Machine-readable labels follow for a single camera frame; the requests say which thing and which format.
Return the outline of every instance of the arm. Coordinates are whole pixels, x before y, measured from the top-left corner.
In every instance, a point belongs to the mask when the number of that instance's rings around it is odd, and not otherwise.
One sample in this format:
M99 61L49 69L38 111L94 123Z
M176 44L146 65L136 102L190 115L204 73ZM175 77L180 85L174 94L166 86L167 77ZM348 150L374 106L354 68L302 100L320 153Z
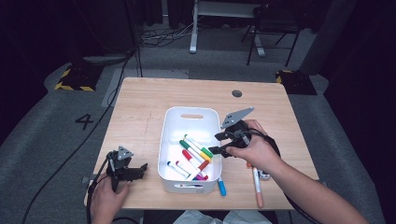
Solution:
M92 224L109 224L120 211L129 193L131 182L127 182L120 193L111 188L111 177L101 175L92 195L91 215Z
M267 134L256 120L249 128ZM345 199L282 161L261 137L252 135L246 148L228 147L227 152L271 175L280 188L307 214L321 223L368 223Z

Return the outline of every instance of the wooden table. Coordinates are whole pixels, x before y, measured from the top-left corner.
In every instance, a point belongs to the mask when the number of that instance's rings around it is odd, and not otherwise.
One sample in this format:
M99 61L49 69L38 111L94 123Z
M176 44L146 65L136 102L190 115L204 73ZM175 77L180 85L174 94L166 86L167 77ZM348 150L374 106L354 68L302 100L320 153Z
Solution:
M237 98L232 91L239 90ZM144 178L132 183L124 208L134 209L257 209L254 182L246 162L223 159L222 179L227 196L218 187L208 194L169 193L158 173L163 121L173 106L212 108L222 123L227 113L254 106L246 119L256 119L272 136L282 159L304 174L318 179L288 95L276 83L127 77L109 122L94 173L106 154L124 146L134 153L129 167L148 163ZM263 210L291 209L274 180L261 181Z

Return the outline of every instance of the chair leg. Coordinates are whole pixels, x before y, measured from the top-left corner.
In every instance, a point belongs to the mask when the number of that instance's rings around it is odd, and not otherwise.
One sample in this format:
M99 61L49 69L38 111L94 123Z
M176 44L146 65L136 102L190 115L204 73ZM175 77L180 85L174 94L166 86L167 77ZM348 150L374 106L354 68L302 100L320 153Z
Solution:
M285 37L285 35L286 35L286 34L283 34L283 35L276 41L275 44L277 45L277 43L279 43L279 42L283 39L283 37Z
M247 32L244 34L244 37L242 38L241 43L244 42L244 40L247 37L248 32L250 31L250 29L251 29L251 25L249 25L249 27L247 28Z
M294 46L296 45L297 38L298 38L299 34L300 34L300 31L297 32L296 36L294 37L293 45L291 46L290 53L289 53L288 59L286 60L285 67L287 67L289 64L289 60L290 60L291 54L293 53Z
M255 26L253 31L253 38L251 39L251 43L250 43L250 50L248 52L247 65L250 64L250 56L251 56L251 51L253 51L254 39L256 38L256 34L257 34L257 28Z

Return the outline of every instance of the chair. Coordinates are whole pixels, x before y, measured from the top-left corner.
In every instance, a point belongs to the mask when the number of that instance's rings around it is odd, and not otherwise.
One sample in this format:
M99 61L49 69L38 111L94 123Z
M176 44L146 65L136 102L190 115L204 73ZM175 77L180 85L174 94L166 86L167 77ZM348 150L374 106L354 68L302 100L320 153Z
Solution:
M241 40L241 42L243 42L248 34L253 35L247 57L247 65L250 63L251 51L253 50L256 35L280 35L280 38L275 43L275 45L277 45L285 35L294 34L295 37L290 48L275 46L265 47L267 49L290 49L285 64L285 66L288 66L298 36L303 29L304 27L297 22L295 14L289 9L289 5L283 4L280 0L272 1L272 3L263 3L260 7L255 7L253 9L252 24L249 25Z

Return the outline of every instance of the gray carpet floor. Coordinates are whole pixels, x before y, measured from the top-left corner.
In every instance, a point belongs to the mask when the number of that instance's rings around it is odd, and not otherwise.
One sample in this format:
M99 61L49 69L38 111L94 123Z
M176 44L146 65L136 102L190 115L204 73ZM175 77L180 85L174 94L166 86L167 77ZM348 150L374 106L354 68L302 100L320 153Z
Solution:
M142 48L142 68L186 70L190 79L276 82L275 72L285 68L288 51L267 49L263 58L253 53L250 65L246 66L250 39L240 42L244 32L245 28L205 29L198 36L196 54L189 53L189 35L165 47ZM298 69L314 38L309 31L301 34L289 70ZM272 40L271 36L262 38L263 43ZM290 44L290 38L281 44ZM21 223L39 188L78 148L106 111L102 102L114 73L122 66L106 67L96 91L56 91L54 87L67 65L48 75L44 84L49 93L29 111L0 148L0 223ZM137 60L130 60L126 68L136 71L138 76ZM318 95L289 95L289 98L320 180L356 206L370 223L385 223L375 185L323 96L327 80L321 75L312 76L311 80ZM83 200L87 186L80 180L92 173L111 113L112 107L86 143L38 195L26 223L86 221ZM83 124L75 120L86 114L91 115L94 123L84 131ZM138 220L143 211L122 210L120 214ZM279 223L290 223L288 212L276 214ZM298 213L291 214L292 223L309 223Z

